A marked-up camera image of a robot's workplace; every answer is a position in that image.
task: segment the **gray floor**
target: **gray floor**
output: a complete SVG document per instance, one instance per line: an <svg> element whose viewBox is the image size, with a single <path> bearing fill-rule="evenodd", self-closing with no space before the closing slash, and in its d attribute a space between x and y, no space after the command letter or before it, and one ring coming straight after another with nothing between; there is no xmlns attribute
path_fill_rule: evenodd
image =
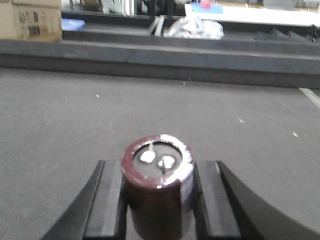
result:
<svg viewBox="0 0 320 240"><path fill-rule="evenodd" d="M158 133L320 233L320 110L298 89L0 68L1 239L39 239L98 160Z"/></svg>
<svg viewBox="0 0 320 240"><path fill-rule="evenodd" d="M315 89L312 91L320 98L320 90L319 89Z"/></svg>

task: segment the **white table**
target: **white table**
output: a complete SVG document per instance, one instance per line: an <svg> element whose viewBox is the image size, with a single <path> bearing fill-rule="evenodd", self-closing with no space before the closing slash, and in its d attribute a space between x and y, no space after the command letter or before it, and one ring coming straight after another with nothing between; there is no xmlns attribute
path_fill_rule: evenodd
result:
<svg viewBox="0 0 320 240"><path fill-rule="evenodd" d="M186 16L196 16L215 21L291 26L310 26L314 24L320 27L320 14L309 11L224 6L223 13L217 14L193 12L190 4L185 4L184 8Z"/></svg>

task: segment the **plastic bag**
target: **plastic bag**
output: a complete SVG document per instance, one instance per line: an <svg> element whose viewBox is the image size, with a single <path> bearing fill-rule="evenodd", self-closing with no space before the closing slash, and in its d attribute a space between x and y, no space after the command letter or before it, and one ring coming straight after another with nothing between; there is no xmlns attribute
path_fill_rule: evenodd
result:
<svg viewBox="0 0 320 240"><path fill-rule="evenodd" d="M185 16L177 20L164 36L220 40L224 37L224 29L220 23L214 20Z"/></svg>

